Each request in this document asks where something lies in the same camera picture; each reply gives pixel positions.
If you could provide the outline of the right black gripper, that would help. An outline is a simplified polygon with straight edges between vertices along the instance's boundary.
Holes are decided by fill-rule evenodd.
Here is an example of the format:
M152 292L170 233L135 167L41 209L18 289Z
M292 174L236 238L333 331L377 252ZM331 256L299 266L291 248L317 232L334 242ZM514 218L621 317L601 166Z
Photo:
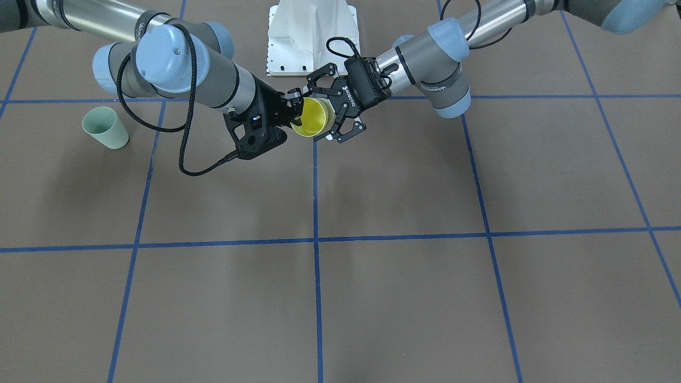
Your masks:
M251 117L250 129L258 131L262 128L301 129L302 119L292 119L293 111L303 111L304 95L300 88L288 90L284 94L275 90L267 82L253 77L256 85L254 106L257 111Z

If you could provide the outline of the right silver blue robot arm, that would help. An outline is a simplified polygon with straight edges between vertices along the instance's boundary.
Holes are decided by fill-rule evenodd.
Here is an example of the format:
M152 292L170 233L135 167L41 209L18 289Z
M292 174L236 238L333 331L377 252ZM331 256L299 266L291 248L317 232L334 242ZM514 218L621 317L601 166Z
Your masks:
M187 97L253 128L299 122L302 98L232 61L228 29L122 1L2 1L2 32L51 26L110 41L93 58L102 89L129 98Z

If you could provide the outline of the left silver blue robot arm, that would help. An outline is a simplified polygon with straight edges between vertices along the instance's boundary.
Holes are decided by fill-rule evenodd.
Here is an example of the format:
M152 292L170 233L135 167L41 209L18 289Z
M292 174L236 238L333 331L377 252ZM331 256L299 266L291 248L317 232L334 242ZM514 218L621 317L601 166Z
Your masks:
M377 57L365 57L347 37L351 54L343 54L346 74L333 64L308 75L306 94L325 95L333 111L323 128L314 128L313 139L345 143L366 130L360 114L403 92L418 88L430 100L436 114L451 119L470 106L470 87L462 73L462 61L471 50L500 42L516 25L535 15L564 11L579 19L623 35L647 24L672 1L489 1L476 2L476 10L461 19L440 16L426 31L399 37L392 48Z

